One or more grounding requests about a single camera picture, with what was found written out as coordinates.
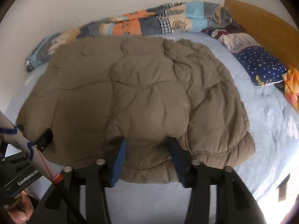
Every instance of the navy star-patterned pillowcase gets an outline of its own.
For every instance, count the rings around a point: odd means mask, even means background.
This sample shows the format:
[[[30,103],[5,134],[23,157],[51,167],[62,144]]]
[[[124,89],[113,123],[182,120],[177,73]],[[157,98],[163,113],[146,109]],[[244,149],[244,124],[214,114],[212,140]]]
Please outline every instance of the navy star-patterned pillowcase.
[[[287,68],[261,46],[249,46],[233,53],[249,74],[253,85],[264,86],[281,82]]]

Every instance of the checkered fabric patch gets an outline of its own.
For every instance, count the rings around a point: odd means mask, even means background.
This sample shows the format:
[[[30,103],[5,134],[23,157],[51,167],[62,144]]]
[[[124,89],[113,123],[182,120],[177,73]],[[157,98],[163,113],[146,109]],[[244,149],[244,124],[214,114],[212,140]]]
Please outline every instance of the checkered fabric patch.
[[[166,17],[165,11],[163,11],[162,13],[159,13],[158,15],[156,15],[156,18],[164,18]]]
[[[174,2],[174,3],[166,3],[166,4],[163,4],[163,7],[175,7],[175,6],[179,6],[179,5],[182,5],[183,2]]]
[[[158,18],[162,28],[162,34],[171,34],[171,26],[168,19]]]

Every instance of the human hand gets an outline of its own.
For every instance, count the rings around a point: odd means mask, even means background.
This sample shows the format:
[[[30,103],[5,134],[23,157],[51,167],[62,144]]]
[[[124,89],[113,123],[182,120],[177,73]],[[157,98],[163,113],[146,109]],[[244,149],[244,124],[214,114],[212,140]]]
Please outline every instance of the human hand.
[[[21,192],[21,196],[16,199],[16,202],[7,208],[7,212],[16,224],[23,224],[31,217],[33,206],[26,193]]]

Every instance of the blue gripper pad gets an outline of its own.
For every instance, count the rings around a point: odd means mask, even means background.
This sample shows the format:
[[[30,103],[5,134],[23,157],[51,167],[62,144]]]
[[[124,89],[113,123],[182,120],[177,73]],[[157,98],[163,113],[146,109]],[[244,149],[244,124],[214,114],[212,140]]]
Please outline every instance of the blue gripper pad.
[[[113,187],[121,177],[121,170],[123,168],[126,158],[127,140],[124,137],[122,137],[121,141],[122,142],[119,147],[119,151],[115,158],[114,164],[111,167],[111,179],[109,181],[111,187]]]
[[[178,179],[180,183],[185,186],[185,174],[187,174],[191,168],[191,154],[180,147],[180,144],[175,137],[169,138],[167,144],[171,154],[171,160],[178,175]]]

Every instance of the orange fabric patch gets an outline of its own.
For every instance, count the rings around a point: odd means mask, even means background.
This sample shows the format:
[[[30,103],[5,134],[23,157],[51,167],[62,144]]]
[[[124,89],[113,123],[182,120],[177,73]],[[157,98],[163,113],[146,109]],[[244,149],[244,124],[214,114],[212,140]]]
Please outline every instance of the orange fabric patch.
[[[112,35],[122,36],[124,33],[130,35],[141,35],[141,27],[138,19],[119,22],[114,25]]]
[[[131,19],[138,19],[138,18],[147,18],[153,15],[155,15],[155,13],[148,13],[146,10],[141,10],[134,13],[124,14],[123,17],[127,17],[128,20],[131,20]]]

